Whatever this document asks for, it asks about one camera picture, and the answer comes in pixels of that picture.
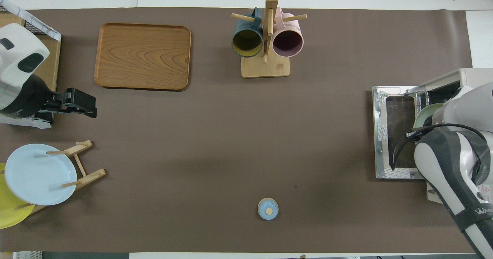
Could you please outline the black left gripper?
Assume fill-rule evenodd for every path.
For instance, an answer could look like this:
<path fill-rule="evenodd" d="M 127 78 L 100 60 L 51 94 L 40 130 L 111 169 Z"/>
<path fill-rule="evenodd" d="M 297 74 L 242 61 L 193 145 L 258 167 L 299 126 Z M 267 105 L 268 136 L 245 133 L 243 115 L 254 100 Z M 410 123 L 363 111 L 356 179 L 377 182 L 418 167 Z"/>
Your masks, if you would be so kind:
<path fill-rule="evenodd" d="M 90 118 L 97 117 L 97 111 L 86 111 L 83 109 L 96 109 L 96 98 L 90 94 L 69 87 L 64 93 L 51 92 L 52 96 L 46 101 L 39 113 L 55 114 L 81 114 Z"/>

